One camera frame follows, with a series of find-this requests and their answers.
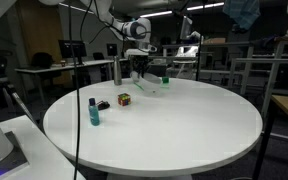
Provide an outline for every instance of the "blue bottle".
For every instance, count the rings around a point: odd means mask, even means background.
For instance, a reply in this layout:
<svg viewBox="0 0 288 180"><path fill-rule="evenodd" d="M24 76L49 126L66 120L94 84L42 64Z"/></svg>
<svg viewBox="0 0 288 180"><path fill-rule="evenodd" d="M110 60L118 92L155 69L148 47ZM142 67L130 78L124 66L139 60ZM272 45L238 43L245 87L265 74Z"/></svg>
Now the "blue bottle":
<svg viewBox="0 0 288 180"><path fill-rule="evenodd" d="M91 123L93 126L98 126L98 125L100 125L100 117L98 115L98 108L96 106L95 99L90 98L89 103L90 104L88 106L88 109L90 111Z"/></svg>

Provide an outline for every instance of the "rubik's cube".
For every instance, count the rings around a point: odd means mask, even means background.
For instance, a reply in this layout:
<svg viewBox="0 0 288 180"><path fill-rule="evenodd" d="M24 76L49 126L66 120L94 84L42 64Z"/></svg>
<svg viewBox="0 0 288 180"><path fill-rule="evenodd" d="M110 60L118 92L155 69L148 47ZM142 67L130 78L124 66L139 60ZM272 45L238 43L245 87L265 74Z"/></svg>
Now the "rubik's cube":
<svg viewBox="0 0 288 180"><path fill-rule="evenodd" d="M124 93L118 95L118 104L121 106L127 106L131 104L131 96Z"/></svg>

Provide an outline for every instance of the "office room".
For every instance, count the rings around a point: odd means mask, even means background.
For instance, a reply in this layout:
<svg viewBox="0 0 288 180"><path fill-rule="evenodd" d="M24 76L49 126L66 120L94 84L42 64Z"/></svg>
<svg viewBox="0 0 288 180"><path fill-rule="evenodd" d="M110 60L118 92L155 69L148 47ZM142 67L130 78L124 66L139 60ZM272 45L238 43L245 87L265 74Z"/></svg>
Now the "office room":
<svg viewBox="0 0 288 180"><path fill-rule="evenodd" d="M288 180L288 0L0 0L0 179Z"/></svg>

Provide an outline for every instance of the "round white table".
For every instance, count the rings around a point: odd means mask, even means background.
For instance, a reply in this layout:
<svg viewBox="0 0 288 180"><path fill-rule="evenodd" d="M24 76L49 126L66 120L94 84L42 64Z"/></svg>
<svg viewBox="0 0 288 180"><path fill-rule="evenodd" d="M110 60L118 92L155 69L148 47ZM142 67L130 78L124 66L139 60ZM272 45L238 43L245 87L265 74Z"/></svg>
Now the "round white table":
<svg viewBox="0 0 288 180"><path fill-rule="evenodd" d="M229 164L249 152L262 131L257 109L228 90L189 80L170 79L169 88L144 94L130 79L81 89L79 162L121 179L190 179L190 175ZM117 96L128 93L122 107ZM88 99L108 101L100 126L92 126ZM55 102L44 117L48 138L68 158L76 148L76 92Z"/></svg>

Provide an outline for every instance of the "bottle cap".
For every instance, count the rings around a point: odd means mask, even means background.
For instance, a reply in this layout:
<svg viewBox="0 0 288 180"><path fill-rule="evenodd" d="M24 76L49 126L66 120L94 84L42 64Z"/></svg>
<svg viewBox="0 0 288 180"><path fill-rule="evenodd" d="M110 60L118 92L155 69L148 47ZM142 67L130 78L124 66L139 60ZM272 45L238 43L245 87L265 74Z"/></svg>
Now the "bottle cap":
<svg viewBox="0 0 288 180"><path fill-rule="evenodd" d="M95 106L96 102L95 102L95 98L90 98L89 100L90 106Z"/></svg>

